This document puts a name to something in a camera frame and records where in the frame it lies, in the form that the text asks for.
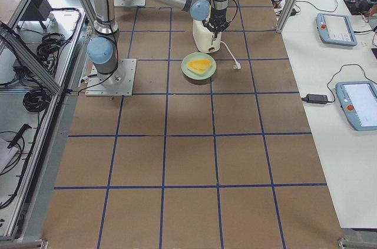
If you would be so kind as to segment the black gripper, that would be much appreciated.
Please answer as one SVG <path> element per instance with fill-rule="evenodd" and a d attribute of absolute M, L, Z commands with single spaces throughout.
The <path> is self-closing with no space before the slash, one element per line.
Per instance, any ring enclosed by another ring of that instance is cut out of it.
<path fill-rule="evenodd" d="M 227 8 L 215 9 L 211 7 L 210 18 L 204 21 L 204 27 L 212 33 L 219 33 L 225 31 L 230 22 L 226 19 Z"/>

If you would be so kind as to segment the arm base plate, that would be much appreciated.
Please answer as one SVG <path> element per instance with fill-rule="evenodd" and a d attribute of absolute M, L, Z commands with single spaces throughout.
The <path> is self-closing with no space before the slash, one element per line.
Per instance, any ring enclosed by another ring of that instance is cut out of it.
<path fill-rule="evenodd" d="M 136 66 L 136 59 L 119 60 L 118 69 L 103 83 L 101 81 L 105 80 L 107 76 L 101 74 L 88 80 L 89 88 L 85 90 L 86 96 L 132 96 Z"/>
<path fill-rule="evenodd" d="M 114 6 L 120 8 L 145 7 L 145 0 L 114 0 Z"/>

